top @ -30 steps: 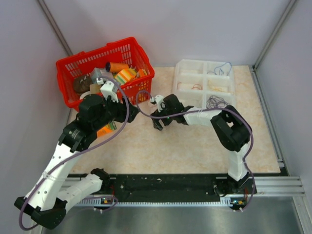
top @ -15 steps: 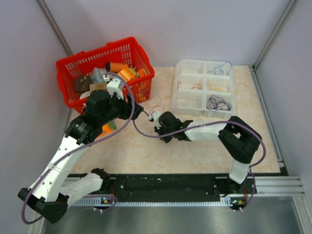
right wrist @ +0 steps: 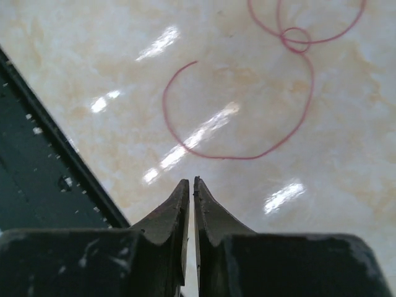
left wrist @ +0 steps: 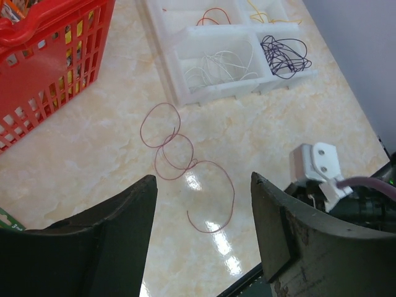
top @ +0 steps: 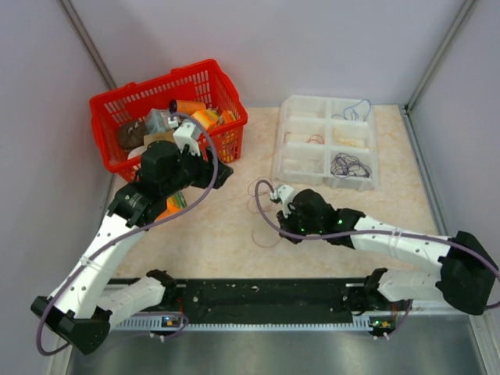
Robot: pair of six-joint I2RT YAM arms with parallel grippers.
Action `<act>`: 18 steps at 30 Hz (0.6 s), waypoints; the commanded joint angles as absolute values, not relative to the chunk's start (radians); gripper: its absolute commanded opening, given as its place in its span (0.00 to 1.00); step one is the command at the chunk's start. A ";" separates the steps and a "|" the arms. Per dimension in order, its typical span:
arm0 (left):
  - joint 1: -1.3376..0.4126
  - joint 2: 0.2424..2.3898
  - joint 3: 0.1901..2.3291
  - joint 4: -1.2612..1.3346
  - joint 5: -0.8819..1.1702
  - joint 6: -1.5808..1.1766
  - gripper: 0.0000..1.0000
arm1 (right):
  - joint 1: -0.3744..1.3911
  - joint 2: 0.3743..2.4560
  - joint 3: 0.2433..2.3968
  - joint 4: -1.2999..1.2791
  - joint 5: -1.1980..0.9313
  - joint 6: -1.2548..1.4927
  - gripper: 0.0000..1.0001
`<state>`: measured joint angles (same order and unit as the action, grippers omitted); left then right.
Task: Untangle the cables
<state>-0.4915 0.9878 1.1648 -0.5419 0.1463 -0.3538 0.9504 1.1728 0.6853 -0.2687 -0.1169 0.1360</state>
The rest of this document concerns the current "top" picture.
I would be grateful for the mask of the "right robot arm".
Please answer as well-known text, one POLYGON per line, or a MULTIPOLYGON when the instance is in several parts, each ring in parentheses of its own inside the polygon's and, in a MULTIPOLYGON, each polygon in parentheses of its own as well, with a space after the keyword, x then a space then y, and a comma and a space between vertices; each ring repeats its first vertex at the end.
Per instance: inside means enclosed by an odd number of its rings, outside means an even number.
POLYGON ((377 252, 416 267, 414 271, 377 269, 366 278, 365 300, 374 309, 401 300, 445 301, 462 313, 479 316, 488 303, 498 266, 475 236, 453 237, 402 230, 354 209, 335 209, 312 189, 288 185, 271 193, 281 206, 281 236, 299 243, 317 236, 332 245, 377 252))

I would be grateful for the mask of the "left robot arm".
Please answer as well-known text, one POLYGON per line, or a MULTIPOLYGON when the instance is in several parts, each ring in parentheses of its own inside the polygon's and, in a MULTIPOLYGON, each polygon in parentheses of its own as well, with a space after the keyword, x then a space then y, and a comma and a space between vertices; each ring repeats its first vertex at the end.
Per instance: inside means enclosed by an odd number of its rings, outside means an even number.
POLYGON ((205 153, 179 147, 170 141, 151 143, 141 154, 135 178, 118 190, 97 234, 71 274, 48 296, 38 296, 31 311, 40 319, 36 347, 43 356, 57 354, 42 346, 48 327, 81 353, 94 352, 109 332, 124 320, 149 307, 172 308, 177 300, 174 280, 152 270, 107 297, 106 285, 125 255, 145 231, 162 224, 159 216, 166 201, 188 187, 202 189, 201 203, 212 189, 221 188, 233 169, 207 148, 205 153))

